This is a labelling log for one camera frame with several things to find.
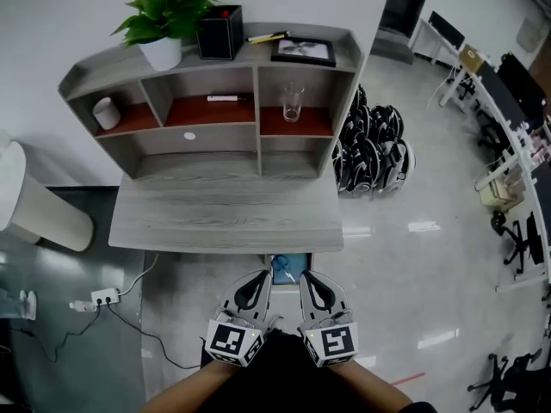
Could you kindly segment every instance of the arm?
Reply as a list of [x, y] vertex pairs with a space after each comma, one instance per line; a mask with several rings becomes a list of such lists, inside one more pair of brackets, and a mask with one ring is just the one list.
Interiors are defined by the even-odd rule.
[[329, 367], [380, 413], [399, 413], [412, 403], [404, 393], [355, 361]]
[[239, 369], [212, 361], [149, 401], [140, 413], [189, 413], [196, 411]]

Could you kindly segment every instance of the glass cup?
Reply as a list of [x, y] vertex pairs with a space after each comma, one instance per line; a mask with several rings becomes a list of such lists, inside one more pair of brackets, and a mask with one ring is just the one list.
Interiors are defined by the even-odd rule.
[[282, 88], [283, 118], [287, 122], [296, 122], [300, 116], [304, 99], [304, 84], [290, 82]]

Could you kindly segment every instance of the electrical outlet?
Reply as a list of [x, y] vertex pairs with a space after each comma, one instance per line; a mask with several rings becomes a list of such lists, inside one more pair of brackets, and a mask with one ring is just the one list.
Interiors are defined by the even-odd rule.
[[119, 302], [119, 291], [117, 291], [114, 287], [110, 287], [109, 289], [102, 289], [101, 291], [95, 291], [92, 293], [92, 301], [94, 302], [94, 305], [97, 305], [98, 299], [102, 301], [100, 305], [106, 305], [107, 297], [111, 299], [109, 304], [114, 305]]

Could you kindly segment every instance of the red line on floor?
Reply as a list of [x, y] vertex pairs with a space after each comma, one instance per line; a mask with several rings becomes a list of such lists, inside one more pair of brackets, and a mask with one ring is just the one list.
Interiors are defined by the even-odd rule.
[[399, 381], [393, 382], [391, 385], [404, 384], [405, 382], [411, 381], [413, 379], [421, 378], [422, 376], [425, 376], [425, 375], [426, 375], [426, 373], [418, 373], [418, 374], [410, 376], [408, 378], [400, 379]]

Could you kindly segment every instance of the white wall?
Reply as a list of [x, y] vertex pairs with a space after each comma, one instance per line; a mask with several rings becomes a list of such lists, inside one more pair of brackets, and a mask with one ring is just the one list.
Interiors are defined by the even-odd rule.
[[[517, 34], [525, 17], [542, 27], [540, 46], [549, 29], [542, 12], [532, 0], [426, 0], [421, 16], [428, 20], [433, 10], [465, 35], [467, 43], [489, 55], [495, 65], [500, 62], [501, 55], [509, 51], [526, 67], [534, 61], [537, 50], [527, 53], [517, 44]], [[432, 43], [429, 39], [428, 34], [420, 38], [414, 52], [430, 55]], [[445, 51], [438, 59], [451, 65], [454, 63]]]
[[[127, 0], [0, 0], [0, 128], [25, 146], [46, 185], [118, 185], [121, 172], [57, 94], [79, 59], [118, 44]], [[386, 0], [220, 0], [240, 3], [246, 22], [351, 28], [368, 51]]]

